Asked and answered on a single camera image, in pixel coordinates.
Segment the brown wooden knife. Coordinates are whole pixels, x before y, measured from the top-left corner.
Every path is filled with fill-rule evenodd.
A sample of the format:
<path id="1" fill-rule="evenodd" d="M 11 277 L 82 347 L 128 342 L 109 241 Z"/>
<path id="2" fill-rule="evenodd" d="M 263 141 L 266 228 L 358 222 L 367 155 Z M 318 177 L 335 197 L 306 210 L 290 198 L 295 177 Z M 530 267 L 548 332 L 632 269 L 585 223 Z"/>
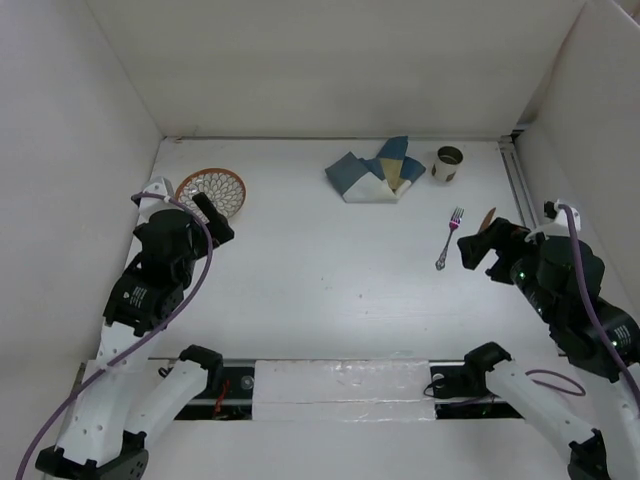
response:
<path id="1" fill-rule="evenodd" d="M 478 232 L 482 232 L 482 231 L 484 231 L 485 229 L 487 229 L 490 226 L 490 224 L 491 224 L 491 222 L 493 220 L 495 212 L 496 212 L 496 208 L 493 207 L 486 213 L 484 219 L 482 220 L 482 222 L 480 224 Z"/>

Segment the orange rimmed patterned bowl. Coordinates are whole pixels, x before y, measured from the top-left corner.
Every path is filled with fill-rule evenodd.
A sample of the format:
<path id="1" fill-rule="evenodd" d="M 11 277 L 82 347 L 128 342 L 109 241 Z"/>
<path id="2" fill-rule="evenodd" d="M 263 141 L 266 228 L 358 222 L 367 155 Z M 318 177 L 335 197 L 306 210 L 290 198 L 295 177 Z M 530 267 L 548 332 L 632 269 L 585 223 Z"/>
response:
<path id="1" fill-rule="evenodd" d="M 208 219 L 192 200 L 198 193 L 204 193 L 216 210 L 231 219 L 246 200 L 246 187 L 242 179 L 233 171 L 223 168 L 207 168 L 192 173 L 178 187 L 175 198 L 187 205 L 198 217 Z"/>

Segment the white brown cup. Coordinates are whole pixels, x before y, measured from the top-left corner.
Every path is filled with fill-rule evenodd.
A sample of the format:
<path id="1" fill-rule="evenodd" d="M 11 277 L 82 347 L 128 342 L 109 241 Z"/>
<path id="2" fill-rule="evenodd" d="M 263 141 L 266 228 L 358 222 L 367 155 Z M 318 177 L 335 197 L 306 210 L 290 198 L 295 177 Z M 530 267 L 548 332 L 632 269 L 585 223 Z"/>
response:
<path id="1" fill-rule="evenodd" d="M 461 150 L 454 146 L 442 146 L 436 152 L 431 168 L 432 177 L 441 183 L 450 183 L 464 160 Z"/>

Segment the blue tan white placemat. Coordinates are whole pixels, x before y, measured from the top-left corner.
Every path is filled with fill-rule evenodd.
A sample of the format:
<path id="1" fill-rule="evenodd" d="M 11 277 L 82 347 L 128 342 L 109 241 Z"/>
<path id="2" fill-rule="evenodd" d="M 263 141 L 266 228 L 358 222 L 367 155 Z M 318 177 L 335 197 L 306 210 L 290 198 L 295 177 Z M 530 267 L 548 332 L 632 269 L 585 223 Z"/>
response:
<path id="1" fill-rule="evenodd" d="M 397 203 L 426 172 L 407 155 L 407 136 L 388 139 L 371 159 L 348 152 L 325 169 L 334 190 L 346 203 Z"/>

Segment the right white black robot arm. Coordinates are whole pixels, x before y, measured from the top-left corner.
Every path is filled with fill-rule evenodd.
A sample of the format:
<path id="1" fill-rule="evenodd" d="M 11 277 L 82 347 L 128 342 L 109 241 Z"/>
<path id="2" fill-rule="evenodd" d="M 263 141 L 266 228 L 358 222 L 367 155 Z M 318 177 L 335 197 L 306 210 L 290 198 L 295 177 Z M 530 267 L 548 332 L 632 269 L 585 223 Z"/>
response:
<path id="1" fill-rule="evenodd" d="M 462 381 L 473 393 L 508 403 L 556 449 L 570 478 L 636 479 L 639 326 L 601 298 L 602 260 L 579 239 L 572 217 L 563 225 L 566 234 L 545 235 L 497 218 L 457 245 L 468 270 L 496 253 L 487 276 L 515 286 L 547 325 L 590 394 L 597 425 L 571 414 L 495 342 L 465 355 Z"/>

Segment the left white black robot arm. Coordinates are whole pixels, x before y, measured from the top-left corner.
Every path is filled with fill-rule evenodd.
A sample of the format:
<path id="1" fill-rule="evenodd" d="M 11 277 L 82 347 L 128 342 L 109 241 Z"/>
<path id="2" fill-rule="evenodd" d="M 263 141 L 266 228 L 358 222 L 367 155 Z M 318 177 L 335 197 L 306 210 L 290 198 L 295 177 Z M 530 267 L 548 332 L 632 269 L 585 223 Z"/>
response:
<path id="1" fill-rule="evenodd" d="M 183 350 L 161 383 L 131 408 L 147 361 L 161 333 L 186 308 L 204 280 L 193 276 L 198 260 L 234 232 L 209 198 L 193 196 L 194 213 L 167 195 L 143 193 L 133 201 L 156 200 L 158 211 L 134 230 L 142 249 L 115 283 L 104 309 L 96 370 L 42 426 L 47 431 L 66 410 L 72 412 L 56 444 L 36 454 L 38 471 L 58 479 L 139 479 L 149 448 L 187 403 L 222 387 L 223 357 L 205 347 Z"/>

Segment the aluminium rail right side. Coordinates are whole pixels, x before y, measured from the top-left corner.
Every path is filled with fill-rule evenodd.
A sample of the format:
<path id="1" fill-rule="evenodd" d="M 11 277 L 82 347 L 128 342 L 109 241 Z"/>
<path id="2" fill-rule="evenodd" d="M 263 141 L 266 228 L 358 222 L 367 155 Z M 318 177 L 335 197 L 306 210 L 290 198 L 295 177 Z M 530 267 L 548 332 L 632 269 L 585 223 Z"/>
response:
<path id="1" fill-rule="evenodd" d="M 501 136 L 499 151 L 504 163 L 516 208 L 522 224 L 533 230 L 538 226 L 538 218 L 519 162 L 516 146 L 510 135 Z"/>

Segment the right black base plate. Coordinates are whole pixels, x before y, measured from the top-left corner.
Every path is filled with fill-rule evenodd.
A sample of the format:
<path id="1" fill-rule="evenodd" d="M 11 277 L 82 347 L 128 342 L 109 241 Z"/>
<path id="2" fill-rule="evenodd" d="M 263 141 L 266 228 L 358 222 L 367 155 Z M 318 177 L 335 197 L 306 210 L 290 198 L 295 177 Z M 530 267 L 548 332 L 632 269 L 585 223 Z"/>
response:
<path id="1" fill-rule="evenodd" d="M 506 401 L 466 376 L 462 361 L 429 364 L 430 379 L 423 395 L 434 401 L 436 420 L 518 419 Z"/>

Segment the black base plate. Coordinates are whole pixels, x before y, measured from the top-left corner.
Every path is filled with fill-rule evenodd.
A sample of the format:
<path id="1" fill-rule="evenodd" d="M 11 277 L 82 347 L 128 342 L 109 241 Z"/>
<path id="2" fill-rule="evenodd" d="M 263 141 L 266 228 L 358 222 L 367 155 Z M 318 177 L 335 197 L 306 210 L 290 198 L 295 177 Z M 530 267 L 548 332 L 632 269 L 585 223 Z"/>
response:
<path id="1" fill-rule="evenodd" d="M 176 415 L 179 421 L 248 421 L 252 419 L 254 360 L 225 360 L 221 380 L 213 390 L 192 399 Z"/>
<path id="2" fill-rule="evenodd" d="M 436 420 L 518 419 L 506 401 L 466 376 L 462 361 L 429 364 L 430 379 L 423 395 L 434 401 Z"/>

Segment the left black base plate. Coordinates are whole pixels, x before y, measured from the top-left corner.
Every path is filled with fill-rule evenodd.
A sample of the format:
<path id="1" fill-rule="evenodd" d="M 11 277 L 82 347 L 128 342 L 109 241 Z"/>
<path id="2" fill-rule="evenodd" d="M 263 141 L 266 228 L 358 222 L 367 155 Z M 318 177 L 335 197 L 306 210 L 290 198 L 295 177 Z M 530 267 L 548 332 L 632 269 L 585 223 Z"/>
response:
<path id="1" fill-rule="evenodd" d="M 213 390 L 192 399 L 176 415 L 179 421 L 248 421 L 252 419 L 254 360 L 225 360 L 221 380 Z"/>

